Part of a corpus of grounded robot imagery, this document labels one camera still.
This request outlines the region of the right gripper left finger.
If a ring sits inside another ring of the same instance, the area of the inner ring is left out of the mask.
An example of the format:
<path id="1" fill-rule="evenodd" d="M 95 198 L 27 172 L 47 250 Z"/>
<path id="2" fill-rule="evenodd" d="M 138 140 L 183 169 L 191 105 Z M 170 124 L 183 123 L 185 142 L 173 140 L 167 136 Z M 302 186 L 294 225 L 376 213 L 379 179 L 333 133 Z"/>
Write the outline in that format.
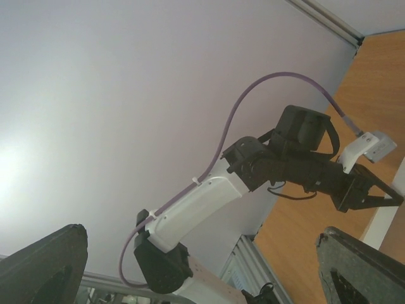
<path id="1" fill-rule="evenodd" d="M 1 303 L 74 303 L 87 247 L 85 227 L 70 224 L 1 259 Z"/>

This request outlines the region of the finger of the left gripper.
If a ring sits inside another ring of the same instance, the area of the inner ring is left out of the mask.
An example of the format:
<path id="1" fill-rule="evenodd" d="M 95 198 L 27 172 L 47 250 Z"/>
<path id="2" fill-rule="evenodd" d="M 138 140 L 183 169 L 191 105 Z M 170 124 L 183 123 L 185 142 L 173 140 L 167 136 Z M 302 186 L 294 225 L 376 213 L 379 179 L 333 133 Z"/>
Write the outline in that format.
<path id="1" fill-rule="evenodd" d="M 366 168 L 364 165 L 357 166 L 357 173 L 362 176 L 363 179 L 367 180 L 370 185 L 369 188 L 375 186 L 387 194 L 392 200 L 403 200 L 404 196 L 397 192 L 394 188 L 384 183 L 383 180 L 378 178 L 372 171 Z"/>
<path id="2" fill-rule="evenodd" d="M 367 196 L 363 204 L 365 208 L 380 208 L 380 207 L 401 206 L 403 201 L 404 201 L 403 196 L 400 196 L 399 198 Z"/>

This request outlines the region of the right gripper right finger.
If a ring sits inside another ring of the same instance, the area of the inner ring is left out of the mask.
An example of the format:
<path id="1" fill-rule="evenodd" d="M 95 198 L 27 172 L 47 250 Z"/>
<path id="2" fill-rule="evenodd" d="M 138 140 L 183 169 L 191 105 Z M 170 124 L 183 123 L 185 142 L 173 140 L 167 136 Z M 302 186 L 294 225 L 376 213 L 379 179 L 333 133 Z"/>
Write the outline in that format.
<path id="1" fill-rule="evenodd" d="M 316 242 L 327 303 L 404 303 L 404 264 L 336 227 Z"/>

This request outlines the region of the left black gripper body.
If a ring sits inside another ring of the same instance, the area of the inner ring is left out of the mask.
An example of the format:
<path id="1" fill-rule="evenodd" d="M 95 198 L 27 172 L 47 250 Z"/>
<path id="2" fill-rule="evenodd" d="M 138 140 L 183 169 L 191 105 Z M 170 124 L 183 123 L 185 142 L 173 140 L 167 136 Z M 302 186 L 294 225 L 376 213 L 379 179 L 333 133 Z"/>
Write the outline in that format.
<path id="1" fill-rule="evenodd" d="M 373 186 L 373 174 L 364 165 L 355 165 L 349 174 L 344 174 L 342 186 L 332 196 L 337 211 L 364 210 L 373 208 L 368 193 Z"/>

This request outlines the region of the white mat board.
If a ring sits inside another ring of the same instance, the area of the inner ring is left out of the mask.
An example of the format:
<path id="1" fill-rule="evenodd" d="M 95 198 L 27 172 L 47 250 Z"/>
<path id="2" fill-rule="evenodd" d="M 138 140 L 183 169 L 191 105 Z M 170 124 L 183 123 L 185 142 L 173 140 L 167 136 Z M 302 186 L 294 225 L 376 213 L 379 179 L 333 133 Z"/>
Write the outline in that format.
<path id="1" fill-rule="evenodd" d="M 404 160 L 402 160 L 391 186 L 402 198 L 404 197 Z M 379 250 L 398 208 L 398 206 L 377 208 L 360 240 Z"/>

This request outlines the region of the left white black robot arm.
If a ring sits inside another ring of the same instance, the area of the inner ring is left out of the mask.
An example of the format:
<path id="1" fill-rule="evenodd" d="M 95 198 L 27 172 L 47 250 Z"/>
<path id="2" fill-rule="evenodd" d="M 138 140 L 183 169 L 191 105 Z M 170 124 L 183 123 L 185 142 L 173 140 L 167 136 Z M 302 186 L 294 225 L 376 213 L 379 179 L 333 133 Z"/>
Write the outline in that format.
<path id="1" fill-rule="evenodd" d="M 274 129 L 231 145 L 172 206 L 138 213 L 134 255 L 148 288 L 195 303 L 276 303 L 272 283 L 255 296 L 232 288 L 193 259 L 182 239 L 227 203 L 265 183 L 297 184 L 308 198 L 326 194 L 340 212 L 400 206 L 402 195 L 357 164 L 360 156 L 376 162 L 389 150 L 381 132 L 360 133 L 341 149 L 328 115 L 287 106 Z"/>

